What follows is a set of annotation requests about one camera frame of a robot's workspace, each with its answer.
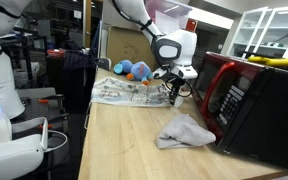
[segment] blue stuffed toy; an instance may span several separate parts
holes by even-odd
[[[126,74],[128,80],[141,81],[144,85],[149,85],[149,81],[153,79],[150,67],[143,61],[133,64],[129,60],[123,60],[114,66],[116,74]]]

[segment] red microwave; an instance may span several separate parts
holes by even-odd
[[[192,96],[215,144],[288,168],[288,71],[207,52]]]

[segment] wooden table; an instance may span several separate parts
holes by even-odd
[[[97,79],[106,76],[127,81],[124,76],[99,69]],[[216,149],[214,143],[196,148],[158,149],[156,137],[177,114],[189,114],[206,128],[190,97],[179,109],[93,103],[79,179],[235,180],[272,179],[288,174],[272,165],[227,155]]]

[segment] white cabinet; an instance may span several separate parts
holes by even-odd
[[[246,58],[244,52],[288,57],[288,7],[243,13],[227,55]]]

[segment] box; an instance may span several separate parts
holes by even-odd
[[[121,60],[128,59],[133,63],[144,61],[152,72],[156,69],[151,45],[140,31],[110,26],[106,57],[111,59],[112,67]]]

